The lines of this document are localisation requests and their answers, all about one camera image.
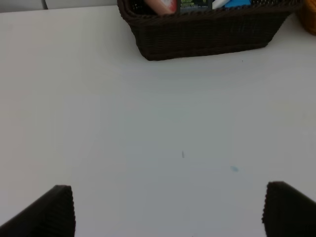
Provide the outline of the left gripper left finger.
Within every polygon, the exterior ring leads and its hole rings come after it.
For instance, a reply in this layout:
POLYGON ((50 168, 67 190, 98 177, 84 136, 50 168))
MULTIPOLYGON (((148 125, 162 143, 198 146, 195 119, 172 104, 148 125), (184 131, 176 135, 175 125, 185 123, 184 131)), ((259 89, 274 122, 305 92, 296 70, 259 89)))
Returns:
POLYGON ((74 237, 71 186, 56 185, 0 227, 2 237, 74 237))

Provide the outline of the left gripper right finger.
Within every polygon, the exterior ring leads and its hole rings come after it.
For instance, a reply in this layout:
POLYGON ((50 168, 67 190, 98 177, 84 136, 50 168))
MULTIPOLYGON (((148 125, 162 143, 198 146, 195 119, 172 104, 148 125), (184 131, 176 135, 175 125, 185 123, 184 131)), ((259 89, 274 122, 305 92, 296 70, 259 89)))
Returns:
POLYGON ((284 181, 269 182, 262 223, 268 237, 314 237, 316 202, 284 181))

